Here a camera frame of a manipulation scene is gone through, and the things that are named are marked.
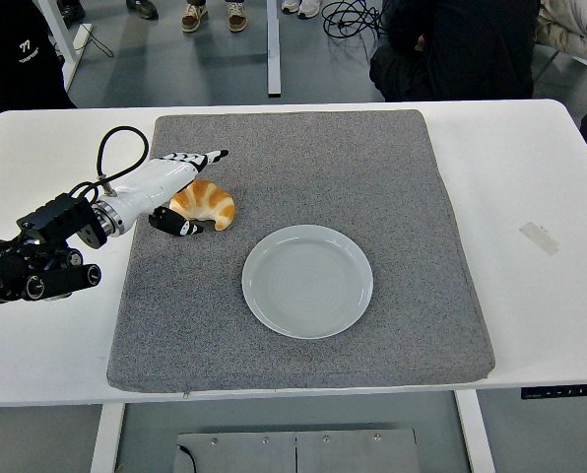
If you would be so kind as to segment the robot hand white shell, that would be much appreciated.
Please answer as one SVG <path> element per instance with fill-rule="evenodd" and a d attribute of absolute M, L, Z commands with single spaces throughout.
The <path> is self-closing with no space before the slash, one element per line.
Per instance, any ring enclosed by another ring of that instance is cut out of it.
<path fill-rule="evenodd" d="M 114 195 L 97 201 L 113 224 L 111 235 L 127 233 L 141 214 L 151 215 L 188 186 L 205 167 L 227 155 L 228 150 L 216 150 L 205 154 L 171 153 L 149 159 L 115 188 Z"/>

